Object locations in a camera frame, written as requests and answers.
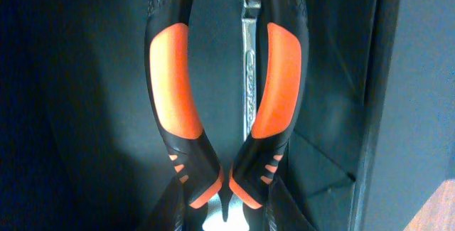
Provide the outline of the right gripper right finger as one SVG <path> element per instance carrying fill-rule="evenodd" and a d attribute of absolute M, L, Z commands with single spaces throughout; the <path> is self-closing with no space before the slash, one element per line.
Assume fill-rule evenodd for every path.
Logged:
<path fill-rule="evenodd" d="M 316 230 L 301 213 L 279 176 L 275 176 L 269 185 L 265 221 L 269 231 Z"/>

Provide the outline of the silver blue wrench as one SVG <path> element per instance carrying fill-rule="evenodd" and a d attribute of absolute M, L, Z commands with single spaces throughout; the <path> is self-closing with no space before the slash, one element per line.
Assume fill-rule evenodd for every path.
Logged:
<path fill-rule="evenodd" d="M 261 0 L 242 0 L 243 139 L 252 130 L 257 112 L 257 17 Z"/>

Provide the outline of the orange black needle-nose pliers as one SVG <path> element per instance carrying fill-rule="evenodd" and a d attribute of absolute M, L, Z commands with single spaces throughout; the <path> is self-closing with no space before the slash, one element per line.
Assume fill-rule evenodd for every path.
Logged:
<path fill-rule="evenodd" d="M 262 210 L 299 116 L 309 60 L 306 0 L 261 0 L 257 112 L 228 173 L 210 144 L 191 92 L 188 32 L 193 0 L 149 0 L 144 64 L 151 108 L 183 185 L 185 230 L 248 230 Z"/>

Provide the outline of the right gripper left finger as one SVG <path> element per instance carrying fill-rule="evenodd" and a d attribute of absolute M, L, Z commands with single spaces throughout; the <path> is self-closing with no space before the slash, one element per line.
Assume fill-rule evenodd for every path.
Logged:
<path fill-rule="evenodd" d="M 186 204 L 183 185 L 177 177 L 170 180 L 148 217 L 136 231 L 184 231 Z"/>

